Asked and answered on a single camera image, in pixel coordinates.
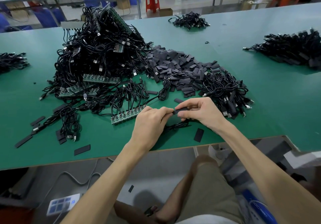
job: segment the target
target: table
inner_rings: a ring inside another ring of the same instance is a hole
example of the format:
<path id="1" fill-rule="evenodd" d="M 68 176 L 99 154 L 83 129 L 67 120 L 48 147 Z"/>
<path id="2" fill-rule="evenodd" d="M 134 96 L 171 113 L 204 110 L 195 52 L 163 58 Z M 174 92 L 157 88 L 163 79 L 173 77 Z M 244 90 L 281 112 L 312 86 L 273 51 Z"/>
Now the table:
<path id="1" fill-rule="evenodd" d="M 201 62 L 219 61 L 236 78 L 248 86 L 255 101 L 245 118 L 231 120 L 249 139 L 287 135 L 301 151 L 320 150 L 318 92 L 321 77 L 306 67 L 278 64 L 261 54 L 245 52 L 244 46 L 263 41 L 269 33 L 294 33 L 311 26 L 320 29 L 321 4 L 305 4 L 271 9 L 204 15 L 211 24 L 203 30 L 186 31 L 167 22 L 168 17 L 130 20 L 145 41 L 154 41 L 167 49 L 192 54 Z M 50 28 L 0 34 L 0 52 L 27 52 L 30 67 L 0 75 L 0 169 L 44 165 L 117 155 L 130 139 L 134 120 L 112 126 L 110 117 L 80 112 L 82 125 L 78 142 L 59 145 L 55 131 L 57 122 L 15 149 L 14 144 L 30 134 L 30 122 L 40 116 L 49 117 L 62 102 L 54 96 L 43 101 L 38 97 L 54 75 L 56 50 L 62 48 L 62 28 Z M 161 84 L 147 80 L 148 90 L 159 91 Z M 182 92 L 170 92 L 167 100 L 150 106 L 175 107 Z M 165 150 L 222 142 L 222 138 L 192 122 L 162 137 L 153 150 Z M 193 140 L 197 128 L 204 129 L 200 143 Z M 91 150 L 74 157 L 74 149 L 91 144 Z"/>

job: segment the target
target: person's right hand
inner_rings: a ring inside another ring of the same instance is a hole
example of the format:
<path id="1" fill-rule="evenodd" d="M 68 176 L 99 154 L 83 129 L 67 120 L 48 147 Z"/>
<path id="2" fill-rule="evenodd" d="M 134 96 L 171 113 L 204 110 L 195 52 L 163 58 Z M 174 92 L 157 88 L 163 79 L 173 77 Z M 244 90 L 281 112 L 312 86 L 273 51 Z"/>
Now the person's right hand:
<path id="1" fill-rule="evenodd" d="M 185 121 L 187 118 L 199 120 L 203 125 L 219 133 L 228 122 L 210 97 L 191 98 L 180 103 L 175 110 L 187 107 L 189 111 L 180 111 L 177 116 Z"/>

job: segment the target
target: shorts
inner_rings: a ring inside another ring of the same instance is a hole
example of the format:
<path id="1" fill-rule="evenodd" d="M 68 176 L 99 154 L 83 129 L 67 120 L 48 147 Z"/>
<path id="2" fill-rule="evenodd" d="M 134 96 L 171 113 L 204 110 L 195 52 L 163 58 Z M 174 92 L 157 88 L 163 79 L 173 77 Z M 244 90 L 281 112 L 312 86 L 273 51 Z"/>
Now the shorts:
<path id="1" fill-rule="evenodd" d="M 204 214 L 244 223 L 234 189 L 227 184 L 219 168 L 211 163 L 205 163 L 197 169 L 176 223 Z"/>

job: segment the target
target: workbench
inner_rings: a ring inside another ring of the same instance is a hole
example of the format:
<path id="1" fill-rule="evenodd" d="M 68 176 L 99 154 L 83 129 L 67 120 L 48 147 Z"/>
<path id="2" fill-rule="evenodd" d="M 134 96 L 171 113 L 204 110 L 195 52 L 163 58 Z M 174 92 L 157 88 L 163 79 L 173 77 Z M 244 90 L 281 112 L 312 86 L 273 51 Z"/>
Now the workbench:
<path id="1" fill-rule="evenodd" d="M 154 41 L 166 49 L 184 51 L 198 61 L 217 60 L 249 89 L 255 101 L 247 116 L 231 122 L 249 139 L 286 135 L 299 151 L 321 150 L 321 93 L 319 72 L 307 67 L 279 64 L 255 52 L 243 51 L 263 42 L 270 33 L 294 33 L 314 27 L 321 30 L 321 4 L 239 11 L 204 15 L 210 27 L 187 31 L 168 22 L 168 17 L 127 21 L 133 24 L 146 42 Z M 30 66 L 0 75 L 0 169 L 45 165 L 74 160 L 117 155 L 128 142 L 134 120 L 112 126 L 110 117 L 90 111 L 79 112 L 82 131 L 79 141 L 68 140 L 59 145 L 55 131 L 61 121 L 48 126 L 24 145 L 14 145 L 30 134 L 30 123 L 40 116 L 49 117 L 63 102 L 53 95 L 38 98 L 54 75 L 54 63 L 62 48 L 63 29 L 50 28 L 0 34 L 0 52 L 27 52 Z M 163 86 L 142 76 L 147 90 L 159 91 Z M 181 91 L 169 92 L 154 108 L 174 108 L 175 98 L 186 99 Z M 194 141 L 198 128 L 204 129 L 201 142 Z M 153 150 L 166 150 L 222 142 L 222 138 L 198 122 L 172 131 L 160 138 Z M 74 150 L 91 144 L 91 150 L 74 156 Z"/>

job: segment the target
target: power outlet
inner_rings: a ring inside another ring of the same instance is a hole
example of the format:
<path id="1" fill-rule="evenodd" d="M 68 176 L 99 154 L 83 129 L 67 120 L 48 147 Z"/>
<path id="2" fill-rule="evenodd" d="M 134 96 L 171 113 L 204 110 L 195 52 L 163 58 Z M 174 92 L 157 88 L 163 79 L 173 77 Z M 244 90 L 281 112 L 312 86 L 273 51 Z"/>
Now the power outlet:
<path id="1" fill-rule="evenodd" d="M 79 199 L 80 199 L 80 194 L 74 194 L 74 195 L 70 195 L 70 196 L 66 196 L 63 198 L 50 201 L 49 207 L 47 210 L 47 216 L 61 213 L 66 205 L 69 205 L 66 211 L 70 211 L 75 206 L 75 204 L 78 202 Z"/>

